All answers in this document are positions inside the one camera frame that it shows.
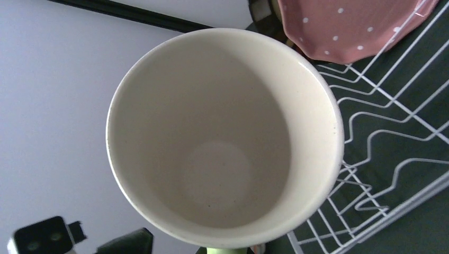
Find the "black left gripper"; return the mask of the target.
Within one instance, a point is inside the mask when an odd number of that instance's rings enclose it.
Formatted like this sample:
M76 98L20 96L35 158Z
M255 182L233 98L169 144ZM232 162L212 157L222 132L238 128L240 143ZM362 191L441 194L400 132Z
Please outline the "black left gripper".
M146 228L134 230L99 247L98 254L152 254L154 236Z

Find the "green ceramic mug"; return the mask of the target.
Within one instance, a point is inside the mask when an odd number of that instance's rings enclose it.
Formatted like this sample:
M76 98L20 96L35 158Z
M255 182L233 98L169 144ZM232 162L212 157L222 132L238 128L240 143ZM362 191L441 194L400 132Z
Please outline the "green ceramic mug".
M150 50L106 121L114 178L161 231L245 253L305 222L339 174L344 126L317 69L288 46L205 29Z

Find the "white wire dish rack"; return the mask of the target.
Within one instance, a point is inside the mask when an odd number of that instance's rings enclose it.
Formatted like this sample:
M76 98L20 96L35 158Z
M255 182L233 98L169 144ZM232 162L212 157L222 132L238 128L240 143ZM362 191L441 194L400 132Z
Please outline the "white wire dish rack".
M338 100L345 155L321 208L276 253L448 253L448 1L407 13L380 51L315 62Z

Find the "pink polka dot plate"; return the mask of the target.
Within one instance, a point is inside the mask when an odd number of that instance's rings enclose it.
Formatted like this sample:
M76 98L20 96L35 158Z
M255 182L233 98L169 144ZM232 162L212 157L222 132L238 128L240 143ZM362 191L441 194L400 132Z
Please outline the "pink polka dot plate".
M430 16L438 1L279 1L286 36L313 60L351 64L387 51Z

